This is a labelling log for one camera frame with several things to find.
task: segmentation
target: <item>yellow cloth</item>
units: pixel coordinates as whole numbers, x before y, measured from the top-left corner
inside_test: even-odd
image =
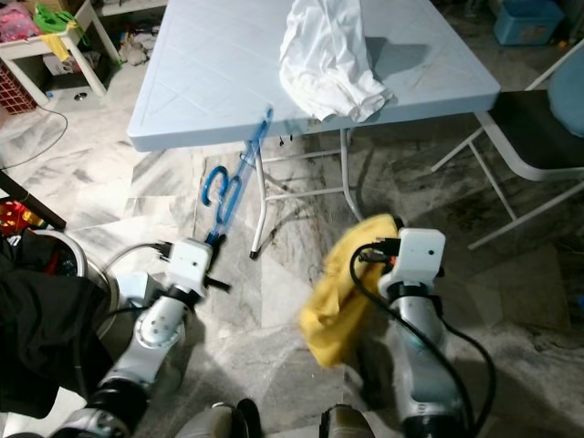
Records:
[[[369,301],[354,289],[349,261],[361,245],[379,238],[397,237],[398,229],[388,214],[371,217],[348,230],[324,261],[324,275],[312,297],[300,311],[300,331],[321,367],[340,363],[359,328]],[[382,264],[355,261],[355,273],[363,286],[378,293]]]
[[[67,29],[77,29],[79,24],[77,21],[69,21],[67,23]],[[48,48],[58,57],[59,61],[66,61],[69,58],[69,52],[63,43],[63,40],[59,38],[58,34],[44,34],[39,35]]]

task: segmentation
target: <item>blue plastic box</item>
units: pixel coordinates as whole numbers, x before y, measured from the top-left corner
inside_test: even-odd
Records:
[[[504,2],[495,23],[495,36],[502,46],[546,44],[564,19],[564,13],[551,0]]]

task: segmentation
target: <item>shelf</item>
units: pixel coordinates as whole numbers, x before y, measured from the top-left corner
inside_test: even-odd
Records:
[[[119,3],[103,4],[95,7],[98,16],[116,16],[118,14],[127,14],[144,9],[153,9],[154,7],[166,6],[168,0],[122,0]]]

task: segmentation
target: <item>folding chair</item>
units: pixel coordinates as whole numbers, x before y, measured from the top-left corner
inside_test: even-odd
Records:
[[[584,177],[584,138],[572,134],[554,116],[550,109],[546,90],[535,90],[577,51],[582,50],[577,56],[578,59],[584,56],[583,47],[584,39],[537,78],[525,91],[501,93],[493,109],[489,112],[475,114],[481,123],[481,128],[473,132],[432,167],[432,172],[436,172],[454,155],[468,146],[511,217],[509,224],[470,244],[469,250],[474,250],[517,228],[584,190],[584,180],[582,180]],[[584,71],[579,76],[579,80],[584,80]],[[584,99],[581,100],[579,107],[579,114],[581,114],[581,111],[584,110],[582,108],[584,107]],[[584,117],[579,117],[579,120],[584,122]],[[579,182],[571,189],[543,203],[529,213],[517,216],[475,147],[474,141],[483,132],[488,135],[506,164],[517,175],[531,181],[578,179]]]

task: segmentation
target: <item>folding table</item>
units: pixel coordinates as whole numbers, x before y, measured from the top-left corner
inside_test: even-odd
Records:
[[[489,110],[500,87],[429,0],[362,0],[370,63],[395,98],[363,123],[314,120],[279,80],[279,48],[293,0],[171,0],[128,127],[139,151],[249,139],[268,106],[269,135],[340,131],[340,147],[270,161],[340,154],[342,186],[266,196],[261,156],[255,162],[260,217],[250,256],[257,256],[266,202],[343,192],[360,220],[348,181],[349,130]]]

